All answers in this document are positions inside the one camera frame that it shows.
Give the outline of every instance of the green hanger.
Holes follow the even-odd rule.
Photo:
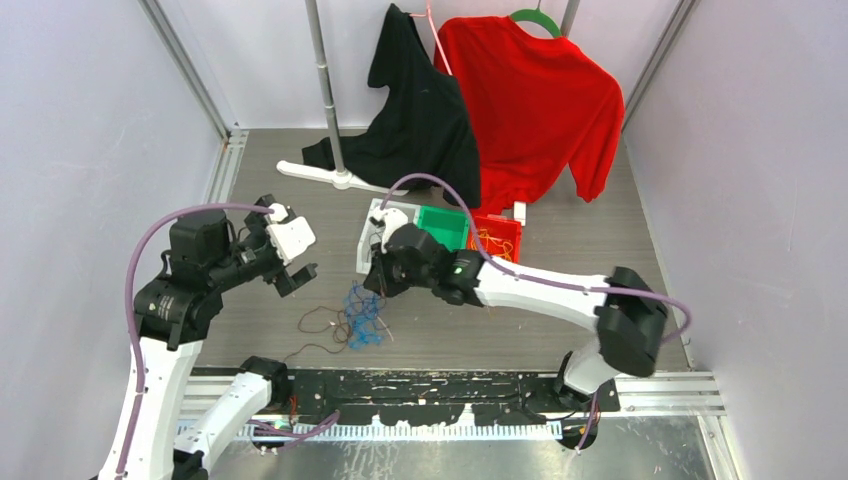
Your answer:
[[[519,10],[513,13],[509,16],[509,18],[511,18],[513,22],[533,22],[536,25],[539,25],[545,30],[547,30],[552,37],[561,37],[562,32],[560,31],[559,26],[557,26],[553,18],[542,13],[542,10],[540,8],[541,5],[542,0],[539,0],[539,3],[536,4],[535,10],[531,8],[525,8],[523,10]]]

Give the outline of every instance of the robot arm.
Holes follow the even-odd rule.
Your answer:
[[[135,434],[127,426],[136,401],[133,361],[124,406],[109,456],[98,478],[114,479],[121,452],[128,479],[203,479],[235,432],[257,411],[285,402],[291,392],[285,364],[251,357],[236,381],[195,425],[175,439],[180,404],[221,294],[261,277],[285,297],[316,276],[308,264],[290,275],[294,258],[315,243],[315,234],[295,212],[271,195],[257,201],[273,213],[245,218],[248,235],[236,237],[222,210],[181,217],[169,232],[166,267],[135,296],[134,310],[144,358],[145,383]]]
[[[569,352],[560,367],[558,394],[570,405],[585,405],[603,383],[619,373],[653,374],[668,310],[652,300],[590,291],[596,287],[650,290],[632,270],[612,275],[569,275],[493,259],[515,274],[584,287],[566,290],[518,278],[486,261],[475,250],[449,252],[430,234],[408,223],[402,212],[375,210],[372,221],[385,227],[372,245],[365,287],[395,296],[417,286],[453,305],[506,306],[561,318],[595,331],[597,338]]]

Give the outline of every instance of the black sweater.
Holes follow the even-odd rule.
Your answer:
[[[412,18],[394,4],[383,21],[368,86],[388,86],[389,98],[367,132],[341,138],[345,167],[381,187],[409,173],[430,173],[469,207],[479,207],[480,157],[459,84],[433,67]],[[304,148],[303,162],[333,169],[330,139]],[[419,181],[403,188],[430,185]],[[447,193],[445,199],[455,204]]]

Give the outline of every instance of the clothes hanger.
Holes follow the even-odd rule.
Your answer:
[[[439,33],[436,32],[436,25],[433,23],[433,10],[431,8],[431,0],[427,0],[427,13],[410,13],[410,17],[427,17],[427,20],[430,22],[430,30],[433,31],[433,38],[436,39],[436,49],[442,55],[442,61],[445,62],[445,70],[448,71],[448,75],[453,75],[453,72],[450,69],[450,64],[448,64],[448,58],[445,56],[445,49],[442,48],[442,42],[439,41]]]
[[[532,22],[532,23],[535,23],[536,25],[539,25],[542,28],[544,28],[545,30],[547,30],[548,33],[550,33],[551,36],[553,36],[554,38],[561,37],[562,31],[559,29],[559,26],[557,26],[557,24],[556,24],[556,22],[554,22],[553,18],[542,13],[541,6],[542,6],[542,0],[539,0],[539,2],[536,4],[535,10],[533,10],[531,8],[525,8],[523,10],[519,10],[519,11],[513,13],[512,15],[509,16],[509,18],[511,18],[513,22]]]

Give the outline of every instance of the metal pole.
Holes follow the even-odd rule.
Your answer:
[[[168,20],[168,16],[165,15],[165,11],[162,9],[160,1],[138,0],[138,3],[141,5],[148,18],[150,18],[150,22],[153,24],[153,27],[165,43],[165,48],[168,49],[168,52],[177,64],[177,68],[180,70],[180,73],[182,73],[186,82],[188,82],[189,88],[194,93],[197,101],[200,102],[200,106],[203,108],[203,111],[206,112],[206,115],[209,117],[209,121],[212,122],[212,125],[215,127],[215,130],[218,131],[218,134],[221,135],[221,138],[226,140],[230,135],[230,127],[224,122],[221,112],[218,110],[218,107],[215,106],[215,102],[206,90],[203,80],[200,79],[200,74],[197,73],[197,70],[191,63],[191,58],[189,57],[188,52],[186,52],[180,38],[177,36],[177,32],[174,30],[173,25],[171,25],[171,22]]]
[[[697,5],[698,0],[680,0],[677,3],[677,8],[675,8],[674,13],[671,15],[671,19],[669,19],[665,30],[660,36],[660,40],[657,43],[657,47],[654,49],[654,53],[651,54],[651,58],[645,65],[645,69],[642,70],[639,80],[636,81],[633,93],[631,93],[630,98],[627,99],[627,107],[625,109],[627,113],[624,116],[624,125],[621,127],[622,130],[627,128],[627,125],[630,123],[630,119],[633,118],[633,114],[636,112],[636,109],[642,102],[642,98],[645,96],[645,92],[648,90],[648,86],[654,80],[657,70],[659,70],[663,61],[665,61],[668,53],[674,46],[674,41],[677,40],[680,32],[683,31],[683,27],[686,25],[686,20],[695,10]]]
[[[330,69],[324,54],[324,38],[321,36],[321,20],[318,18],[317,0],[306,0],[306,15],[309,17],[309,31],[312,33],[312,47],[315,49],[315,65],[318,78],[321,79],[321,94],[324,97],[324,112],[327,114],[327,128],[330,130],[330,148],[333,151],[333,163],[337,173],[345,173],[342,159],[342,145],[339,135],[339,122],[336,119],[336,105],[333,103],[333,90],[330,87]]]
[[[565,4],[565,13],[562,16],[562,24],[559,26],[562,36],[568,37],[571,33],[571,26],[574,25],[574,17],[577,16],[577,7],[579,6],[580,0],[568,0],[568,3]]]

